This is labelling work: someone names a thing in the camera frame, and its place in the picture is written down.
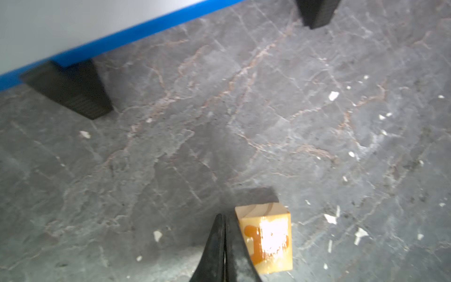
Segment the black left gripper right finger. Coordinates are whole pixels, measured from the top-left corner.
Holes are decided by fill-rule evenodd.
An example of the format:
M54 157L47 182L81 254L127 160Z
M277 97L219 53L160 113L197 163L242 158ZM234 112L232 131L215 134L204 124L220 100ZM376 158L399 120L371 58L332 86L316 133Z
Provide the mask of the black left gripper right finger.
M235 214L227 216L225 221L225 281L262 282L251 261Z

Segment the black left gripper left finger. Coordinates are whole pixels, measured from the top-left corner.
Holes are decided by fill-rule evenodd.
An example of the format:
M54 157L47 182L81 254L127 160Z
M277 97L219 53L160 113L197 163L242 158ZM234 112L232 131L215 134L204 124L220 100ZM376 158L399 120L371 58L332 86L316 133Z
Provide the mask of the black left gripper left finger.
M226 218L215 217L200 262L189 282L222 282L225 274Z

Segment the wooden block orange E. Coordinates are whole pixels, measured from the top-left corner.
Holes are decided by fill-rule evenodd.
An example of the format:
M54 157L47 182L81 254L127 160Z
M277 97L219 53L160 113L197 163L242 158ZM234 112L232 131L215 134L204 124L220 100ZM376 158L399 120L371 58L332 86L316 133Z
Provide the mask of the wooden block orange E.
M293 269L291 213L281 203L237 206L235 213L259 274Z

